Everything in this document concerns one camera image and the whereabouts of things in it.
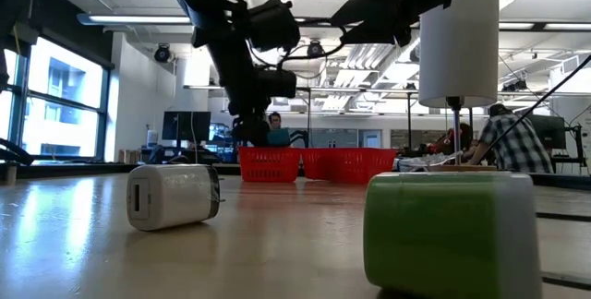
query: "fluorescent light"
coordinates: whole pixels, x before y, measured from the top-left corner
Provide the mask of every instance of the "fluorescent light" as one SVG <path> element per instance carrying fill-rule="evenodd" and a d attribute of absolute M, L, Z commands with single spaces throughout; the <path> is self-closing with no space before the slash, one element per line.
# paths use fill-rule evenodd
<path fill-rule="evenodd" d="M 534 27 L 533 23 L 512 23 L 512 22 L 501 22 L 499 23 L 499 28 L 500 29 L 513 29 L 513 30 L 529 30 L 532 29 L 532 27 Z"/>
<path fill-rule="evenodd" d="M 549 23 L 547 30 L 591 30 L 591 23 Z"/>
<path fill-rule="evenodd" d="M 184 89 L 193 89 L 193 90 L 220 90 L 222 87 L 220 86 L 183 86 Z"/>
<path fill-rule="evenodd" d="M 327 92 L 359 92 L 359 88 L 310 88 L 311 91 L 327 91 Z"/>
<path fill-rule="evenodd" d="M 96 23 L 134 23 L 134 24 L 190 24 L 188 17 L 157 17 L 157 16 L 89 16 L 89 20 Z"/>
<path fill-rule="evenodd" d="M 403 93 L 403 94 L 407 94 L 407 93 L 418 93 L 418 90 L 380 90 L 380 89 L 371 89 L 371 90 L 366 90 L 366 92 L 389 92 L 389 93 Z"/>

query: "red plastic basket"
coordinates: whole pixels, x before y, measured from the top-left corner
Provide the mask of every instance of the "red plastic basket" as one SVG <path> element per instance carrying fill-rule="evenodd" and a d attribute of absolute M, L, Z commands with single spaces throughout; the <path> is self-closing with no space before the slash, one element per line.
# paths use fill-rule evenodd
<path fill-rule="evenodd" d="M 298 148 L 238 148 L 240 174 L 247 182 L 291 183 L 297 178 Z"/>
<path fill-rule="evenodd" d="M 308 148 L 302 149 L 304 161 L 304 174 L 307 179 L 331 180 L 331 163 L 329 158 L 334 148 Z"/>
<path fill-rule="evenodd" d="M 343 184 L 367 184 L 376 174 L 390 172 L 396 150 L 371 148 L 326 148 L 303 151 L 308 179 Z"/>

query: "man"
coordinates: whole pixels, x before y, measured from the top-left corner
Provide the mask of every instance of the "man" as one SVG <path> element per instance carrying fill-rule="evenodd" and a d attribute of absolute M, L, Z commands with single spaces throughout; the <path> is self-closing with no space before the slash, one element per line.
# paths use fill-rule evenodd
<path fill-rule="evenodd" d="M 519 117 L 502 104 L 490 107 L 490 119 L 485 125 L 478 147 L 470 160 L 476 165 L 492 142 Z M 551 173 L 552 165 L 542 142 L 528 119 L 524 119 L 502 138 L 494 147 L 497 168 L 525 173 Z"/>
<path fill-rule="evenodd" d="M 267 140 L 270 146 L 274 147 L 287 147 L 291 146 L 294 141 L 302 139 L 306 148 L 308 147 L 308 132 L 306 131 L 295 131 L 289 134 L 286 128 L 281 128 L 281 115 L 274 112 L 269 115 L 269 125 L 271 132 L 267 134 Z"/>

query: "white container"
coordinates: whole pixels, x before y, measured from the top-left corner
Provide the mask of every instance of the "white container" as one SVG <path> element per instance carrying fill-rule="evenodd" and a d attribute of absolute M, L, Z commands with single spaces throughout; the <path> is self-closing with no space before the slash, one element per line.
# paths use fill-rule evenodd
<path fill-rule="evenodd" d="M 127 219 L 141 231 L 205 221 L 219 206 L 219 179 L 210 166 L 143 165 L 127 178 Z"/>
<path fill-rule="evenodd" d="M 153 129 L 148 130 L 148 135 L 146 136 L 146 147 L 153 148 L 158 145 L 158 132 Z"/>

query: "table surface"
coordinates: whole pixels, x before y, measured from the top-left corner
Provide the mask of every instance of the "table surface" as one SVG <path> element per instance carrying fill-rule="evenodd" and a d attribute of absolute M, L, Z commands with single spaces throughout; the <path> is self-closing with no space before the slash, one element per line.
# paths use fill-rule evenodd
<path fill-rule="evenodd" d="M 0 186 L 0 293 L 12 298 L 376 298 L 363 270 L 365 187 L 221 181 L 219 215 L 142 233 L 126 174 Z M 591 195 L 537 188 L 538 211 L 589 214 Z M 591 279 L 591 225 L 539 220 L 544 271 Z M 589 293 L 544 284 L 545 298 Z"/>

